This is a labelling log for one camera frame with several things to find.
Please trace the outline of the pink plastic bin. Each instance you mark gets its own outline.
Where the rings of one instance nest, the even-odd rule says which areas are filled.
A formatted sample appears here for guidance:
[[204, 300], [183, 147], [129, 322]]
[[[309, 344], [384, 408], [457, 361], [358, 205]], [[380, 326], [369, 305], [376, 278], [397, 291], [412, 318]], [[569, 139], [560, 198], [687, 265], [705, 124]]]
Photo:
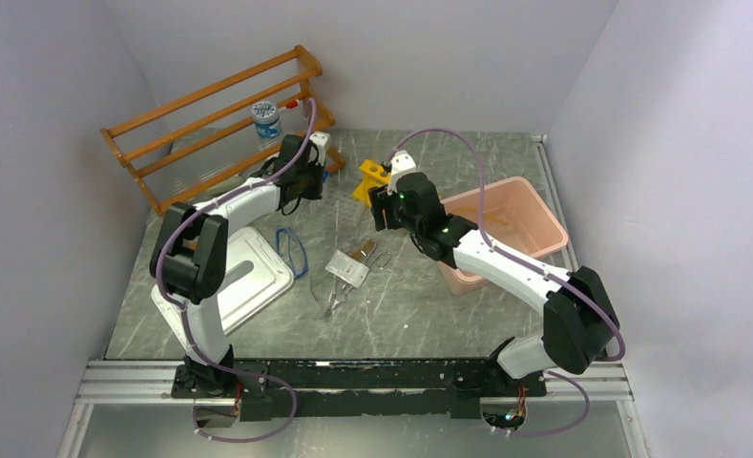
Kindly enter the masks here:
[[[480, 189], [444, 198], [442, 203], [448, 213], [456, 207], [477, 206]], [[569, 237], [546, 202], [531, 183], [523, 177], [510, 177], [485, 186], [484, 211], [502, 213], [511, 221], [511, 227], [489, 226], [490, 236], [532, 258], [543, 259], [564, 248]], [[453, 296], [462, 296], [482, 288], [488, 281], [471, 272], [452, 269], [443, 262], [438, 268]]]

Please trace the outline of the white plastic packet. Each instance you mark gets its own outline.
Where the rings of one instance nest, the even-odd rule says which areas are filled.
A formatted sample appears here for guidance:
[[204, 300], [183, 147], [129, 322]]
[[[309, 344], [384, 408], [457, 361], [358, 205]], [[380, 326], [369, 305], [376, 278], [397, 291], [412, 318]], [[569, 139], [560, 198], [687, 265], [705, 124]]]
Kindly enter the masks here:
[[360, 288], [365, 281], [369, 268], [340, 250], [336, 250], [324, 270], [338, 279]]

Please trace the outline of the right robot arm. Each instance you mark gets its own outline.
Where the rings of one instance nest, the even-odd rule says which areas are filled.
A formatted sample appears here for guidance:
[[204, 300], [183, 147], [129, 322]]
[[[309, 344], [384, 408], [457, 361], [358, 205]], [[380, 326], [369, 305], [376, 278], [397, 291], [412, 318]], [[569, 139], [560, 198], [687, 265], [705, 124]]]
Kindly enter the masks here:
[[451, 268], [476, 274], [526, 303], [543, 320], [542, 331], [499, 345], [486, 373], [496, 394], [511, 394], [532, 373], [560, 368], [583, 373], [617, 342], [619, 321], [599, 274], [581, 266], [557, 268], [492, 238], [477, 223], [446, 211], [434, 184], [412, 172], [368, 192], [378, 231], [405, 229], [417, 250]]

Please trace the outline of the clear plastic tube rack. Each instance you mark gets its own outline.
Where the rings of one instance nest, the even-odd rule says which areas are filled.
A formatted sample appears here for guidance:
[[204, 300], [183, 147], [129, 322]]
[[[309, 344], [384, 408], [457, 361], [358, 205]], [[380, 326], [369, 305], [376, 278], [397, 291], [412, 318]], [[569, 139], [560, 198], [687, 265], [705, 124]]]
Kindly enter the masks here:
[[313, 209], [338, 224], [356, 225], [363, 212], [363, 205], [349, 193], [335, 187], [325, 186], [322, 198], [313, 204]]

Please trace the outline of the white metal tray lid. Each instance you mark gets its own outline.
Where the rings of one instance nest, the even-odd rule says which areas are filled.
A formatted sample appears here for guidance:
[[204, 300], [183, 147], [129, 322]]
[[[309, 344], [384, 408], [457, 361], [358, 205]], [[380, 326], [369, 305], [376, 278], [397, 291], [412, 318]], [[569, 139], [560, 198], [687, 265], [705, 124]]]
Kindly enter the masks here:
[[294, 274], [263, 235], [241, 228], [229, 239], [227, 270], [214, 297], [225, 334], [252, 320], [293, 283]]

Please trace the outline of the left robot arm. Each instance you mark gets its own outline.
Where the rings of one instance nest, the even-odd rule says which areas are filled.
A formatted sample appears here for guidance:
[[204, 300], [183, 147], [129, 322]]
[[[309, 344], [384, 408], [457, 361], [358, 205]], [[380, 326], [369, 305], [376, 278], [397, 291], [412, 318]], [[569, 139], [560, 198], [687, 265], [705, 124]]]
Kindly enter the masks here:
[[239, 233], [292, 202], [321, 199], [330, 144], [325, 132], [286, 135], [242, 184], [164, 214], [149, 266], [152, 299], [185, 351], [179, 380], [188, 391], [220, 397], [237, 385], [227, 330], [241, 316], [221, 307], [220, 294], [232, 284], [228, 262], [241, 251]]

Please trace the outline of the tan rubber tubing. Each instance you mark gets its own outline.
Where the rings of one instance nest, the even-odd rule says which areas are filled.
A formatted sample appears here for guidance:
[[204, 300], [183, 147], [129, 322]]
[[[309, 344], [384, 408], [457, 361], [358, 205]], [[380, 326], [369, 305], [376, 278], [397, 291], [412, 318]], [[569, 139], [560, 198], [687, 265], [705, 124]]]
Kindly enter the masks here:
[[478, 215], [479, 208], [477, 206], [461, 206], [456, 207], [451, 212], [464, 219], [471, 220], [476, 224], [480, 224], [480, 219], [483, 219], [489, 226], [511, 227], [511, 221], [507, 216], [502, 213], [494, 211], [484, 211], [481, 215]]

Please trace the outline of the yellow test tube rack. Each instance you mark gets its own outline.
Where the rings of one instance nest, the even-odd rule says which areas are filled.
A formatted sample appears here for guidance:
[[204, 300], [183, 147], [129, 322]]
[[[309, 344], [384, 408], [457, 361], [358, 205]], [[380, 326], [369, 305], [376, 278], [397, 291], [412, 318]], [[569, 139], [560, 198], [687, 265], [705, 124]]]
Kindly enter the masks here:
[[359, 170], [362, 174], [362, 178], [355, 190], [351, 193], [351, 197], [366, 207], [370, 207], [371, 202], [368, 191], [371, 188], [388, 185], [390, 172], [387, 172], [380, 163], [374, 162], [371, 159], [366, 159], [359, 166]]

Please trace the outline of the blue safety goggles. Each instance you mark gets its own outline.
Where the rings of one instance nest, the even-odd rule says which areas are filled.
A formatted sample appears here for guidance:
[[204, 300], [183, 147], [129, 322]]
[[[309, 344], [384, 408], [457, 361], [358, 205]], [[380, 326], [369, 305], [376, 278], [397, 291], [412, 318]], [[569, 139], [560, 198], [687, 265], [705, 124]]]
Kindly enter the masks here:
[[308, 272], [308, 260], [305, 247], [296, 232], [286, 226], [279, 226], [275, 233], [276, 252], [291, 270], [295, 280], [301, 279]]

